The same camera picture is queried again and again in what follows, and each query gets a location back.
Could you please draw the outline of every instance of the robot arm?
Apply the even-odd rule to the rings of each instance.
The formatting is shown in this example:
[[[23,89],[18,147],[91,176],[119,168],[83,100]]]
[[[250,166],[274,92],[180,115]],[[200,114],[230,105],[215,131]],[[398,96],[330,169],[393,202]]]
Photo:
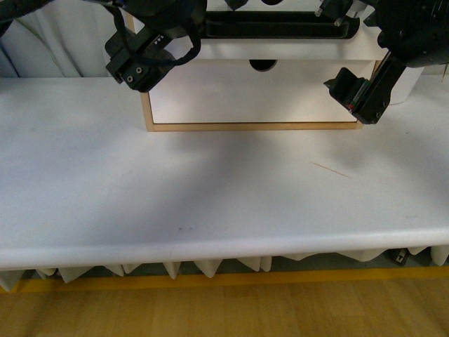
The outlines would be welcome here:
[[[13,18],[50,1],[0,1],[0,36]],[[103,5],[114,16],[117,33],[105,45],[111,56],[107,70],[119,83],[125,81],[141,92],[151,90],[174,66],[183,65],[198,55],[201,39],[205,38],[204,27],[208,27],[210,21],[206,13],[207,0],[88,1]],[[248,0],[224,1],[234,10]],[[366,6],[374,7],[375,12],[365,24],[382,30],[378,44],[389,50],[386,58],[369,80],[358,78],[343,68],[325,85],[330,95],[358,120],[374,124],[388,107],[391,90],[406,67],[449,63],[449,0],[321,0],[319,9],[311,15],[313,20],[303,13],[284,12],[280,18],[270,12],[258,12],[254,20],[250,12],[245,12],[243,19],[242,12],[226,12],[219,15],[217,25],[209,27],[220,31],[221,35],[213,36],[215,38],[235,37],[233,34],[251,39],[316,38],[317,30],[321,38],[350,38],[358,29],[358,19],[348,15],[356,17]],[[142,21],[145,28],[137,34],[127,30],[120,8]],[[352,20],[357,20],[355,29]],[[248,33],[247,27],[256,29]],[[185,36],[189,36],[192,48],[176,60],[164,48],[173,39]]]
[[[325,0],[322,6],[337,7],[345,1]],[[377,42],[388,48],[387,56],[369,81],[343,68],[325,85],[359,121],[375,124],[388,107],[391,90],[406,67],[449,63],[449,1],[370,0],[369,4],[375,12],[365,24],[382,30]]]

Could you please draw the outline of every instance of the wooden floor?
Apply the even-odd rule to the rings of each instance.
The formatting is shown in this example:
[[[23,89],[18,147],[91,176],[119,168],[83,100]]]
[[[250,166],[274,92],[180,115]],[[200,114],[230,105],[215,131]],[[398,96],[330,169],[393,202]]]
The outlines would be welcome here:
[[[2,294],[0,336],[449,336],[449,279]]]

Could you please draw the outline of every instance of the white tabletop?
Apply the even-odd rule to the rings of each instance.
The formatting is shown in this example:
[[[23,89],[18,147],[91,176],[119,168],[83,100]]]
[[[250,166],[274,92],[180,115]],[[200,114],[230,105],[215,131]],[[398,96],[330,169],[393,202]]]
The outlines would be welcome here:
[[[2,79],[0,269],[449,244],[448,91],[359,131],[147,133],[112,79]]]

